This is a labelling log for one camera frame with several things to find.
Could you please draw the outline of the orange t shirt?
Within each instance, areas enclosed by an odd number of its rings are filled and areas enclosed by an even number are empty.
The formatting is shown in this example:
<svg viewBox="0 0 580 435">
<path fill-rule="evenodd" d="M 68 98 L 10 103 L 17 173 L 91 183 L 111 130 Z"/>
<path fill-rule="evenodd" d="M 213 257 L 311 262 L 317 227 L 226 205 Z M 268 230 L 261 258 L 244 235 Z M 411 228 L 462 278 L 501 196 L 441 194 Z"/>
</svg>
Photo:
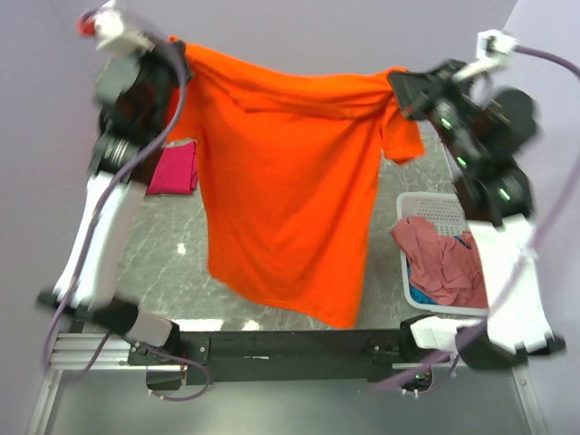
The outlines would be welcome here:
<svg viewBox="0 0 580 435">
<path fill-rule="evenodd" d="M 188 43 L 172 140 L 197 143 L 210 275 L 246 299 L 354 326 L 383 160 L 423 155 L 387 72 L 299 76 Z"/>
</svg>

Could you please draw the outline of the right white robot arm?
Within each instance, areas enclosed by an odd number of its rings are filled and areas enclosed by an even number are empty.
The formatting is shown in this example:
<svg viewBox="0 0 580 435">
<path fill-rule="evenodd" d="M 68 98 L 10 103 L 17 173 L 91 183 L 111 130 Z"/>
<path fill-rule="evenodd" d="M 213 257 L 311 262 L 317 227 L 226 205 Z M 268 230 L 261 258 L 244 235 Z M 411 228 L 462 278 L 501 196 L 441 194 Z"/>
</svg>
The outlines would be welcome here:
<svg viewBox="0 0 580 435">
<path fill-rule="evenodd" d="M 403 116 L 428 121 L 459 166 L 454 187 L 488 299 L 488 311 L 478 320 L 432 315 L 402 323 L 398 351 L 410 362 L 438 350 L 460 355 L 471 367 L 498 370 L 566 349 L 541 302 L 532 188 L 515 160 L 537 135 L 536 105 L 516 88 L 503 88 L 477 105 L 469 87 L 488 71 L 480 63 L 449 61 L 429 72 L 388 75 Z"/>
</svg>

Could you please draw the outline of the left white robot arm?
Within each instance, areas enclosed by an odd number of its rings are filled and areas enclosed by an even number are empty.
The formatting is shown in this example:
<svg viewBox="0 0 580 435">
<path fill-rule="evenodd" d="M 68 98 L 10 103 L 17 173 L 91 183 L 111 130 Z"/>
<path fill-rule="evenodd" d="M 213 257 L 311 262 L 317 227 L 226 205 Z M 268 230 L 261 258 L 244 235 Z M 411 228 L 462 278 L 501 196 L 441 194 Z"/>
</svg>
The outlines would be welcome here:
<svg viewBox="0 0 580 435">
<path fill-rule="evenodd" d="M 102 67 L 94 90 L 100 134 L 92 148 L 82 220 L 56 285 L 37 297 L 40 306 L 54 311 L 55 321 L 67 316 L 147 344 L 162 364 L 180 356 L 179 327 L 118 297 L 116 271 L 191 78 L 180 40 L 158 40 Z"/>
</svg>

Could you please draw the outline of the white plastic laundry basket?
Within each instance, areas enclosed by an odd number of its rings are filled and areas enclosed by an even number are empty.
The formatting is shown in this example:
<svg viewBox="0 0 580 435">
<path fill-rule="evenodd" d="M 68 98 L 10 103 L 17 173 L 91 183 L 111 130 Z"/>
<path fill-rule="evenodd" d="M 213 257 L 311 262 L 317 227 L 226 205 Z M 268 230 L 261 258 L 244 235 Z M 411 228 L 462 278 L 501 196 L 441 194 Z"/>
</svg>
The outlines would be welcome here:
<svg viewBox="0 0 580 435">
<path fill-rule="evenodd" d="M 447 237 L 458 237 L 469 230 L 463 209 L 455 194 L 436 192 L 403 192 L 396 200 L 397 219 L 421 216 L 434 225 L 436 232 Z M 435 315 L 482 317 L 486 309 L 455 305 L 420 304 L 411 297 L 410 272 L 407 257 L 400 252 L 403 295 L 407 303 L 423 312 Z"/>
</svg>

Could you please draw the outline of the folded magenta t shirt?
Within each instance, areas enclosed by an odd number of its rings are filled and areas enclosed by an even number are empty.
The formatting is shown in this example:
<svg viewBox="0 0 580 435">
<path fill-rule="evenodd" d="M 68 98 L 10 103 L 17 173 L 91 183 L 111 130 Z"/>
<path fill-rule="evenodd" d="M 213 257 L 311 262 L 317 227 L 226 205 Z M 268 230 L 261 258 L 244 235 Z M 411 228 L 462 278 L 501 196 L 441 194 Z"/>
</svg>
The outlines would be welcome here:
<svg viewBox="0 0 580 435">
<path fill-rule="evenodd" d="M 195 140 L 187 140 L 166 147 L 146 195 L 191 195 L 198 186 L 197 145 Z"/>
</svg>

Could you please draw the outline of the dusty pink t shirt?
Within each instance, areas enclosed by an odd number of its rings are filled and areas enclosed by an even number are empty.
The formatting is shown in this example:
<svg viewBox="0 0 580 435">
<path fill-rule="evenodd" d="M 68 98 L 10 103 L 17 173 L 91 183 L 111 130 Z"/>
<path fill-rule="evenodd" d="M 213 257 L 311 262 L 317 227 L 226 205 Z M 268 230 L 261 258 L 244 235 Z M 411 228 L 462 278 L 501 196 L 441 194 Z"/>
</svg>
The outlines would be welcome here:
<svg viewBox="0 0 580 435">
<path fill-rule="evenodd" d="M 443 236 L 425 217 L 401 219 L 391 237 L 410 266 L 410 284 L 437 305 L 486 309 L 488 299 L 475 238 Z"/>
</svg>

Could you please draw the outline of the blue garment in basket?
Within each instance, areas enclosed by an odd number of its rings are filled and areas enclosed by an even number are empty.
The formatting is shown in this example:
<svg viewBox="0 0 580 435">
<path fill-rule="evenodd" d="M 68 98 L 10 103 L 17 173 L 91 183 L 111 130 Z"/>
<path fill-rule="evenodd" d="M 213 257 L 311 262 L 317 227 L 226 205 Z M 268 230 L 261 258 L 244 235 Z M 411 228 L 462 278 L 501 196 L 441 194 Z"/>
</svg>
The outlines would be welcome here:
<svg viewBox="0 0 580 435">
<path fill-rule="evenodd" d="M 421 304 L 467 306 L 474 296 L 470 233 L 430 233 L 407 255 L 411 297 Z"/>
</svg>

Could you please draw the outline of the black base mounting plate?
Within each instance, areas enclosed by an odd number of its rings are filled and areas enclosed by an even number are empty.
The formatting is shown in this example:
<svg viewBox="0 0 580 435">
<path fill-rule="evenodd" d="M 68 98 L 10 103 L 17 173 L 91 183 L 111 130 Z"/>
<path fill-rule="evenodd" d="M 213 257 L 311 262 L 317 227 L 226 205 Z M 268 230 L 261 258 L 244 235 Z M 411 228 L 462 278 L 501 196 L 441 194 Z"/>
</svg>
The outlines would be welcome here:
<svg viewBox="0 0 580 435">
<path fill-rule="evenodd" d="M 214 382 L 365 379 L 378 382 L 395 366 L 419 363 L 407 327 L 342 331 L 183 332 L 185 356 Z"/>
</svg>

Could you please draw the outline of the aluminium frame rail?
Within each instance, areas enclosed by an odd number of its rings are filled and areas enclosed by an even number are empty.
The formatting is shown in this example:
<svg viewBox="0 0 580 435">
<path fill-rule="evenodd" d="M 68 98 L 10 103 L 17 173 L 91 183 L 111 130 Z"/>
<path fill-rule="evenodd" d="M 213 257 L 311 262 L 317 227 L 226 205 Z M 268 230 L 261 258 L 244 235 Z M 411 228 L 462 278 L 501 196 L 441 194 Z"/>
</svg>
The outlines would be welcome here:
<svg viewBox="0 0 580 435">
<path fill-rule="evenodd" d="M 134 346 L 119 338 L 110 338 L 103 346 L 103 333 L 58 333 L 53 349 L 48 357 L 49 371 L 44 377 L 43 386 L 36 401 L 33 417 L 29 423 L 29 434 L 46 434 L 53 414 L 57 392 L 64 386 L 66 372 L 81 372 L 94 361 L 93 370 L 138 370 L 145 372 L 176 372 L 179 366 L 174 362 L 140 362 L 129 364 L 129 359 L 137 354 Z M 546 424 L 541 416 L 536 393 L 527 369 L 523 366 L 513 368 L 512 376 L 517 389 L 519 403 L 524 412 L 529 432 L 546 434 Z"/>
</svg>

